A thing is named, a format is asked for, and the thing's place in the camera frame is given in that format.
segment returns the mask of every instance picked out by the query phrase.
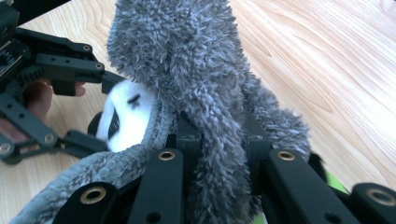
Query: human hand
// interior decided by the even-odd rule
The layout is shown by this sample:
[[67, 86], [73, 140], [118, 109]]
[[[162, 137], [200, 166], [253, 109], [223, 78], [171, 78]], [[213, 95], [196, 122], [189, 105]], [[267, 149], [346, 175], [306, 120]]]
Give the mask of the human hand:
[[[76, 82], [76, 96], [85, 94], [84, 84], [83, 82]], [[47, 80], [39, 80], [33, 83], [23, 93], [26, 108], [36, 117], [45, 121], [50, 110], [52, 94], [52, 87]], [[5, 119], [0, 119], [0, 134], [14, 144], [28, 140], [24, 133]]]

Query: brass insert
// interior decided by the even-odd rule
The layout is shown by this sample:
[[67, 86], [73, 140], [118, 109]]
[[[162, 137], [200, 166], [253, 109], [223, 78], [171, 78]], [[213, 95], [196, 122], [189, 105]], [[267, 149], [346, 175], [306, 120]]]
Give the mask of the brass insert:
[[277, 153], [277, 156], [283, 161], [294, 161], [296, 159], [292, 153], [287, 151], [280, 151]]
[[106, 196], [106, 190], [103, 187], [92, 187], [86, 189], [79, 200], [84, 204], [99, 203]]
[[158, 158], [162, 161], [171, 161], [175, 157], [175, 153], [171, 151], [165, 151], [158, 155]]
[[366, 194], [376, 203], [385, 206], [396, 206], [396, 199], [382, 189], [367, 189]]

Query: screw hole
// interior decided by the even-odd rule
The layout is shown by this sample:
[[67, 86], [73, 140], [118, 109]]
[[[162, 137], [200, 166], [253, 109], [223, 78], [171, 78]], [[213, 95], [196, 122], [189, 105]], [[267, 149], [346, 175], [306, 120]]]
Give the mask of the screw hole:
[[331, 223], [341, 223], [341, 218], [334, 213], [327, 212], [324, 214], [324, 218]]
[[146, 216], [146, 221], [148, 223], [157, 223], [161, 220], [161, 214], [157, 212], [152, 212]]
[[396, 205], [396, 199], [382, 189], [367, 189], [367, 195], [376, 203], [386, 206]]
[[281, 151], [277, 153], [277, 156], [284, 161], [294, 161], [295, 156], [287, 151]]
[[99, 203], [105, 196], [106, 190], [103, 187], [92, 187], [85, 190], [79, 200], [84, 204], [93, 204]]
[[171, 151], [165, 151], [163, 153], [161, 153], [160, 155], [158, 155], [158, 158], [162, 161], [170, 161], [175, 157], [175, 153], [171, 152]]

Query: fuzzy gray fabric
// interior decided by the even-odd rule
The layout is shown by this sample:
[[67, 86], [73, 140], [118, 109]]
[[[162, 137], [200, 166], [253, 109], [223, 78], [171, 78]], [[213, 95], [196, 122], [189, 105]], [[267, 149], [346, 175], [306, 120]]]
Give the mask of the fuzzy gray fabric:
[[[249, 72], [226, 0], [118, 0], [107, 47], [119, 72], [156, 92], [169, 114], [185, 111], [204, 134], [186, 201], [189, 223], [249, 223], [260, 211], [258, 199], [250, 196], [241, 147], [247, 111], [255, 114], [274, 148], [293, 149], [308, 158], [308, 128], [301, 118], [280, 109], [275, 96]], [[101, 180], [119, 188], [137, 178], [144, 173], [150, 145], [81, 161], [38, 194], [13, 223], [51, 221], [73, 189], [89, 182]]]

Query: wooden table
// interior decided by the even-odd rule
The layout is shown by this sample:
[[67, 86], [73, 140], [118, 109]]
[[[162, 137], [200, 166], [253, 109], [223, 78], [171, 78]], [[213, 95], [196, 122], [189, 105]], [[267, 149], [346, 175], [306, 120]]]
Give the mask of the wooden table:
[[[251, 70], [282, 107], [309, 124], [312, 148], [348, 188], [396, 189], [396, 2], [232, 0]], [[93, 46], [105, 64], [115, 0], [73, 0], [23, 25]], [[103, 109], [100, 85], [80, 98], [55, 96], [48, 125], [86, 131]], [[0, 162], [0, 222], [8, 223], [77, 159], [45, 154]]]

